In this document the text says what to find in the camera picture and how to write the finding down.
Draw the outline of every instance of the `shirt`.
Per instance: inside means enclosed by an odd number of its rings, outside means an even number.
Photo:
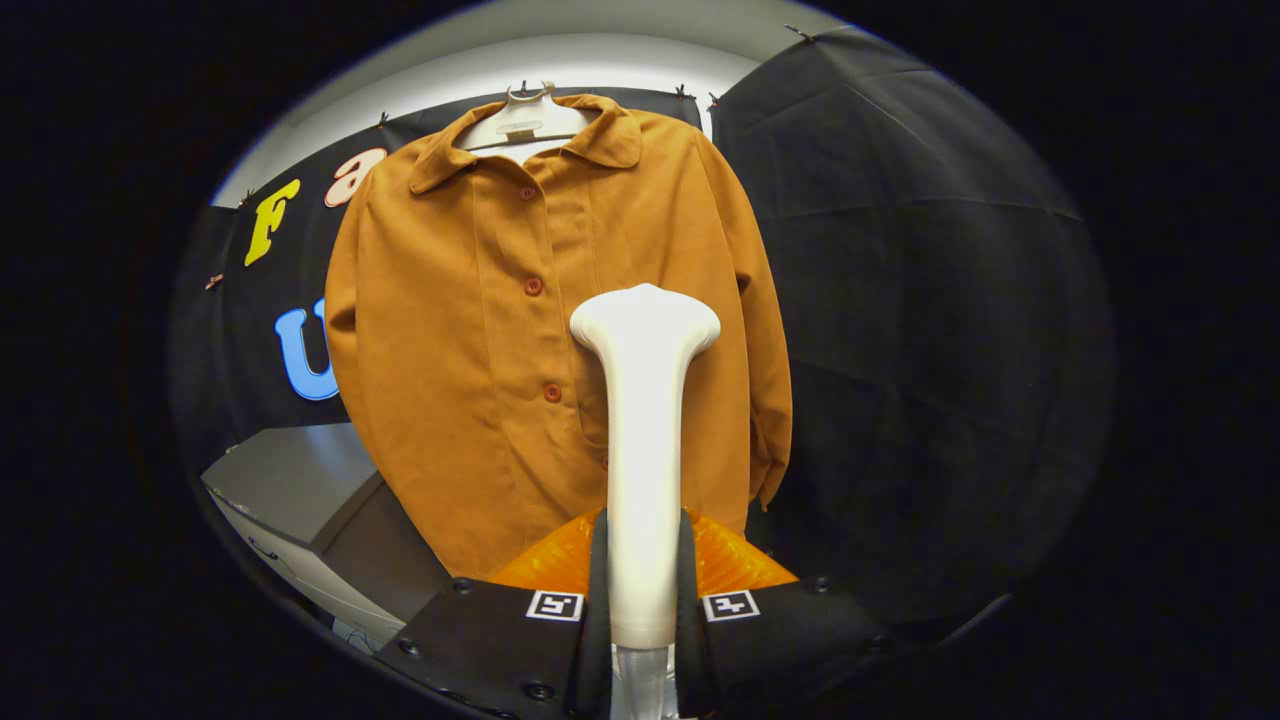
[[[778,489],[791,380],[750,202],[705,135],[611,99],[522,165],[453,146],[504,102],[388,155],[343,217],[325,286],[329,356],[370,457],[444,568],[485,579],[607,498],[599,359],[585,300],[653,283],[707,304],[692,359],[681,505],[741,534]]]

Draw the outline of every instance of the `gray cabinet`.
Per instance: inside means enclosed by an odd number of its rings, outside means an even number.
[[[349,423],[262,430],[201,479],[259,559],[378,642],[452,579]]]

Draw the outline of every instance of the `yellow letter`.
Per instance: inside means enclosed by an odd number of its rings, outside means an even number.
[[[329,192],[324,196],[324,204],[330,208],[337,208],[343,202],[351,200],[352,195],[356,195],[356,188],[369,174],[369,170],[374,169],[374,165],[379,160],[387,156],[387,151],[381,147],[374,147],[372,150],[365,150],[360,155],[356,155],[351,160],[347,160],[338,167],[338,172],[333,177],[338,178],[338,182],[329,187]]]
[[[271,193],[270,197],[257,206],[257,222],[253,223],[253,240],[248,245],[248,255],[244,256],[244,266],[266,255],[271,249],[271,238],[266,233],[280,229],[280,220],[284,219],[284,201],[292,200],[298,193],[302,182],[294,179],[289,184]]]

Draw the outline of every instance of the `screw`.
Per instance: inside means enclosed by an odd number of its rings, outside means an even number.
[[[529,683],[525,685],[525,694],[536,700],[538,702],[547,702],[556,697],[556,689],[550,685],[544,685],[541,683]]]
[[[401,638],[401,641],[396,644],[401,648],[401,652],[413,660],[420,660],[422,657],[422,651],[417,650],[417,644],[408,638]]]

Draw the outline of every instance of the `blue letter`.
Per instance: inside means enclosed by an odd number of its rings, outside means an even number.
[[[315,305],[315,314],[324,328],[324,299]],[[275,334],[280,336],[280,350],[284,352],[284,372],[289,375],[293,391],[307,400],[329,400],[338,395],[338,382],[333,378],[333,363],[324,374],[316,374],[307,363],[307,348],[302,341],[302,324],[307,322],[306,310],[289,310],[275,320]],[[329,333],[325,333],[328,346]]]

